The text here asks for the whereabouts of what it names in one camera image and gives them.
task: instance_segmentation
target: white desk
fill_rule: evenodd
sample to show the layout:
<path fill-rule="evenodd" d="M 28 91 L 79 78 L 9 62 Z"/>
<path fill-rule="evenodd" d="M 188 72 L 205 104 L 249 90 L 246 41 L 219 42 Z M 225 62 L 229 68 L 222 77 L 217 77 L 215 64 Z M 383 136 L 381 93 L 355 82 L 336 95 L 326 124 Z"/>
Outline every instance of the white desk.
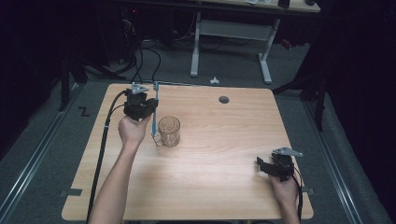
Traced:
<path fill-rule="evenodd" d="M 277 0 L 270 0 L 269 3 L 264 3 L 259 1 L 254 6 L 246 3 L 245 0 L 202 0 L 201 2 L 209 3 L 220 3 L 220 4 L 232 4 L 240 5 L 241 7 L 267 7 L 279 10 L 285 10 L 277 5 Z M 317 4 L 312 7 L 307 5 L 304 0 L 290 0 L 290 7 L 286 10 L 290 11 L 301 11 L 301 12 L 320 12 L 320 8 Z M 272 26 L 264 25 L 253 25 L 246 23 L 236 23 L 227 21 L 210 21 L 202 20 L 201 13 L 197 14 L 197 21 L 195 27 L 195 43 L 194 51 L 192 53 L 191 62 L 191 76 L 198 76 L 198 66 L 199 66 L 199 39 L 200 35 L 217 35 L 225 37 L 235 37 L 243 39 L 253 39 L 266 41 L 265 48 L 263 52 L 258 55 L 260 65 L 262 67 L 262 75 L 264 77 L 264 82 L 267 84 L 272 83 L 271 75 L 268 70 L 267 56 L 270 52 L 271 46 L 273 44 L 277 27 L 280 23 L 280 19 L 276 19 Z"/>

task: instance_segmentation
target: glass cup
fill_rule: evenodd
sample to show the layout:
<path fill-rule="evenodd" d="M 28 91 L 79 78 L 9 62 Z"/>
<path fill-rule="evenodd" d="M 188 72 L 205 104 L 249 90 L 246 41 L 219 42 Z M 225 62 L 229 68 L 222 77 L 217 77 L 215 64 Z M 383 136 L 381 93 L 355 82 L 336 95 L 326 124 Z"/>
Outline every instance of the glass cup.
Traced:
<path fill-rule="evenodd" d="M 175 117 L 164 117 L 158 123 L 158 132 L 163 146 L 174 147 L 180 140 L 180 121 Z"/>

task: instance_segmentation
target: small white object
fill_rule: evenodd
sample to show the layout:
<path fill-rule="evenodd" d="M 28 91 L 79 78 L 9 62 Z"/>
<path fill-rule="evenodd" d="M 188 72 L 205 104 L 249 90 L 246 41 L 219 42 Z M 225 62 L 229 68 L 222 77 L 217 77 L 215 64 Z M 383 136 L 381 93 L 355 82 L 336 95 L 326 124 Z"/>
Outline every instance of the small white object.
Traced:
<path fill-rule="evenodd" d="M 217 79 L 216 77 L 213 77 L 213 79 L 210 80 L 210 83 L 211 83 L 211 84 L 219 84 L 220 81 L 218 81 L 218 79 Z"/>

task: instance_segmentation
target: gray carpet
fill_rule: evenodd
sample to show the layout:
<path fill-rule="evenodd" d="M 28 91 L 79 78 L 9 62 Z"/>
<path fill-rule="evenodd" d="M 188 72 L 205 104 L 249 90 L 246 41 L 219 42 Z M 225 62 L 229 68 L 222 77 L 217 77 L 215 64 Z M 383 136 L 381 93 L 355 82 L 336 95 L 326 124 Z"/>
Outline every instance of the gray carpet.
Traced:
<path fill-rule="evenodd" d="M 169 48 L 157 44 L 151 48 L 161 55 L 161 65 L 155 75 L 156 80 L 211 85 L 209 81 L 216 77 L 220 81 L 218 86 L 274 89 L 294 78 L 309 49 L 308 45 L 291 50 L 274 45 L 268 57 L 273 84 L 266 85 L 263 83 L 256 55 L 260 52 L 263 43 L 240 45 L 245 42 L 230 41 L 238 45 L 229 42 L 219 45 L 210 41 L 203 44 L 199 76 L 196 78 L 190 77 L 191 46 L 174 45 Z M 190 40 L 179 42 L 179 44 L 189 45 Z M 154 46 L 154 42 L 147 42 L 144 45 Z M 142 79 L 150 80 L 159 58 L 149 50 L 144 49 L 142 52 L 144 58 L 140 75 Z M 120 65 L 114 65 L 111 69 L 118 67 Z M 123 75 L 127 76 L 129 81 L 134 73 L 133 68 Z M 106 87 L 116 82 L 104 76 L 89 75 L 89 77 L 88 83 L 81 87 L 80 93 L 70 105 L 58 131 L 53 135 L 48 152 L 7 223 L 68 223 L 61 217 L 65 202 L 62 192 L 68 190 L 73 182 Z M 309 197 L 315 214 L 313 218 L 304 220 L 303 223 L 349 223 L 331 171 L 326 165 L 316 127 L 312 124 L 307 112 L 310 104 L 302 103 L 296 93 L 298 92 L 287 91 L 279 94 L 276 96 L 276 102 L 291 146 L 304 153 L 304 157 L 298 159 L 297 162 L 305 184 L 313 190 L 313 194 Z M 29 125 L 18 142 L 1 161 L 0 202 L 6 199 L 50 123 L 58 115 L 59 106 L 60 85 L 54 88 L 51 98 L 31 117 Z M 81 116 L 82 107 L 86 107 L 85 114 L 88 114 L 88 117 Z M 359 209 L 362 223 L 391 223 L 354 156 L 329 97 L 326 98 L 323 128 L 322 134 L 346 181 L 353 202 Z"/>

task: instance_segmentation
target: black clamp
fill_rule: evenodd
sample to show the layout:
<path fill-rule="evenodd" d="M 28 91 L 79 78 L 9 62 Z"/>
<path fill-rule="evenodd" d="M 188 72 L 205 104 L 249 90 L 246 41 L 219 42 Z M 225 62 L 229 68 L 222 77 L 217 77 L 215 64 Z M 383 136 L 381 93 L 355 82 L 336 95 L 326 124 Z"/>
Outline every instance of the black clamp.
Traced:
<path fill-rule="evenodd" d="M 154 98 L 146 100 L 148 95 L 144 91 L 148 90 L 146 87 L 132 83 L 132 89 L 128 89 L 125 93 L 127 96 L 127 101 L 124 103 L 125 115 L 139 120 L 150 116 L 155 111 L 159 101 Z"/>
<path fill-rule="evenodd" d="M 279 177 L 280 182 L 282 182 L 288 180 L 290 175 L 294 175 L 294 163 L 291 156 L 302 157 L 303 153 L 292 150 L 289 147 L 281 147 L 273 150 L 273 164 L 265 162 L 260 157 L 257 157 L 257 163 L 260 171 Z"/>

